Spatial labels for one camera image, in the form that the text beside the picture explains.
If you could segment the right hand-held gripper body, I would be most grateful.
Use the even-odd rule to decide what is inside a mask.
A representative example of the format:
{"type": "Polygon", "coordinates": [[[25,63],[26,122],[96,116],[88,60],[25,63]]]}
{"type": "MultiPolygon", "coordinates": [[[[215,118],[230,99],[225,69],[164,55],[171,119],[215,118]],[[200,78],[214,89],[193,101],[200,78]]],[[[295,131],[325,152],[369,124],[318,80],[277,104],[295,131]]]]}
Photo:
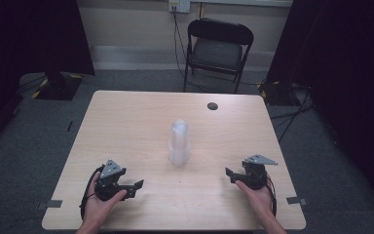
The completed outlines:
{"type": "Polygon", "coordinates": [[[267,185],[266,165],[276,165],[277,162],[261,154],[245,158],[242,166],[245,170],[244,183],[253,190],[259,190],[267,185]]]}

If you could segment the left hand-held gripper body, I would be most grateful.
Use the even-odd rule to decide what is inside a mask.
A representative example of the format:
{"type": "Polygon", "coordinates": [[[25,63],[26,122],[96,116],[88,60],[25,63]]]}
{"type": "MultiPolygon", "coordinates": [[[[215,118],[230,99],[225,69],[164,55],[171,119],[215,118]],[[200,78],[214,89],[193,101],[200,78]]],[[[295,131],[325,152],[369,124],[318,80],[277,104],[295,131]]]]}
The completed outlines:
{"type": "Polygon", "coordinates": [[[101,201],[107,201],[121,191],[122,187],[119,185],[118,180],[126,171],[126,168],[109,159],[103,166],[95,183],[94,191],[97,198],[101,201]]]}

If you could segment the stack of clear plastic cups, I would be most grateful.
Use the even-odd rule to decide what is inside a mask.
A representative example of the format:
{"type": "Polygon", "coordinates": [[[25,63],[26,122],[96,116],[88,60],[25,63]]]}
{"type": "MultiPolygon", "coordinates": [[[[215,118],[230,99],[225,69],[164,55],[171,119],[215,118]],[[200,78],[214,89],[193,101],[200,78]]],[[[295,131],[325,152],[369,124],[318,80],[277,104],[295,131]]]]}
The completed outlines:
{"type": "Polygon", "coordinates": [[[184,120],[176,120],[171,125],[171,138],[168,142],[169,160],[177,167],[190,158],[189,126],[184,120]]]}

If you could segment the person's right hand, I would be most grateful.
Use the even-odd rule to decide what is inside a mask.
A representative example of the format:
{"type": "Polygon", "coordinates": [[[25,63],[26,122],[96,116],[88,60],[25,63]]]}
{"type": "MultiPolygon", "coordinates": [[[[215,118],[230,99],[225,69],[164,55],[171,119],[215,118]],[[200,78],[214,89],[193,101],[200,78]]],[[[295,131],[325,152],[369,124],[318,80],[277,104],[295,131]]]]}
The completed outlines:
{"type": "Polygon", "coordinates": [[[259,190],[252,190],[239,180],[235,184],[246,196],[249,205],[255,212],[257,220],[261,224],[271,222],[275,218],[272,208],[272,196],[266,187],[259,190]]]}

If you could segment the person's left hand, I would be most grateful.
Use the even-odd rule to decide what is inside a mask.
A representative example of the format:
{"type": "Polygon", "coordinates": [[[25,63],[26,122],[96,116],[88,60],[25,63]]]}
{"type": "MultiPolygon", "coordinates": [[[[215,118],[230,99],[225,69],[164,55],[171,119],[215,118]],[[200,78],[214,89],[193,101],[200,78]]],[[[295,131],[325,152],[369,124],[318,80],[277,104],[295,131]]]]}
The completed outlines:
{"type": "Polygon", "coordinates": [[[94,187],[98,178],[99,172],[94,175],[88,191],[89,198],[85,207],[83,223],[97,223],[98,225],[102,226],[107,220],[114,206],[122,200],[127,191],[121,190],[111,199],[107,201],[101,201],[94,195],[94,187]]]}

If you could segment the grey tape strip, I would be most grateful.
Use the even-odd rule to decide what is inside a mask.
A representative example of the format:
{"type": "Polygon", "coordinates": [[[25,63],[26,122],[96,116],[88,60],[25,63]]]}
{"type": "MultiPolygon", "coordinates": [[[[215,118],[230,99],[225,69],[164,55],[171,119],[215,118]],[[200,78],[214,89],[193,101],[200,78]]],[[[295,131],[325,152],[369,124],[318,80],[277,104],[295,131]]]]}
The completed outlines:
{"type": "Polygon", "coordinates": [[[50,200],[47,202],[41,202],[37,205],[37,209],[44,211],[47,208],[60,208],[62,204],[61,200],[50,200]]]}
{"type": "Polygon", "coordinates": [[[299,204],[300,206],[307,206],[308,205],[308,201],[305,198],[299,198],[297,196],[287,197],[286,201],[289,205],[292,205],[292,204],[299,204]]]}

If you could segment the black stand base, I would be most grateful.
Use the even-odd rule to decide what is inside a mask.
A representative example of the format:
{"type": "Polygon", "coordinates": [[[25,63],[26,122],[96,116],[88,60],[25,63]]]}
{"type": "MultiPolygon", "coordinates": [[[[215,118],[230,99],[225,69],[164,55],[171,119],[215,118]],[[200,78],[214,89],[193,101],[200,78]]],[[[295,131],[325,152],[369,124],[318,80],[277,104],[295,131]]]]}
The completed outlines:
{"type": "Polygon", "coordinates": [[[83,81],[78,74],[46,75],[39,88],[32,95],[37,99],[72,100],[83,81]]]}
{"type": "Polygon", "coordinates": [[[260,96],[266,105],[271,106],[300,106],[301,101],[291,84],[283,82],[267,83],[261,82],[258,85],[260,96]]]}

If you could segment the black folding chair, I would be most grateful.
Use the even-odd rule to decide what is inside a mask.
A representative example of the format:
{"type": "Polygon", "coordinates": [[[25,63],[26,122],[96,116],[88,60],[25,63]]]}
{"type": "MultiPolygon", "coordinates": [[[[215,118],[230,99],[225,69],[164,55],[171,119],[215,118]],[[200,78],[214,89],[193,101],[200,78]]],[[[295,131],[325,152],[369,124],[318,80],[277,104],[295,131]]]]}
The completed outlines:
{"type": "Polygon", "coordinates": [[[183,91],[189,69],[233,75],[238,91],[243,68],[254,41],[252,31],[240,23],[216,19],[195,19],[189,23],[183,91]]]}

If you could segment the dark curtain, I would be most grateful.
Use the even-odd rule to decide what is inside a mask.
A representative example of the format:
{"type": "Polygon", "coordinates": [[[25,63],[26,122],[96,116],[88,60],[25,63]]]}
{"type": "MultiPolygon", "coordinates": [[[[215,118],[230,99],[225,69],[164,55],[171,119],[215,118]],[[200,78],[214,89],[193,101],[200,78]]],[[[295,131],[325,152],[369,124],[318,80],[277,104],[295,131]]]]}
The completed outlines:
{"type": "Polygon", "coordinates": [[[94,74],[77,0],[0,0],[0,130],[28,73],[94,74]]]}
{"type": "Polygon", "coordinates": [[[293,0],[267,80],[310,87],[374,189],[374,0],[293,0]]]}

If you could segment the white wall socket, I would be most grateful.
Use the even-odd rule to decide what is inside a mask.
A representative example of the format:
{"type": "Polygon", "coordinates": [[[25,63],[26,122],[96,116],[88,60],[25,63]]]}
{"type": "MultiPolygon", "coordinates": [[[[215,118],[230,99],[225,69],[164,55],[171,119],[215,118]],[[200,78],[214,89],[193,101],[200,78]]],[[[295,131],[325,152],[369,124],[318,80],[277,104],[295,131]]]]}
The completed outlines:
{"type": "Polygon", "coordinates": [[[168,0],[168,10],[171,13],[189,14],[191,2],[189,0],[168,0]]]}

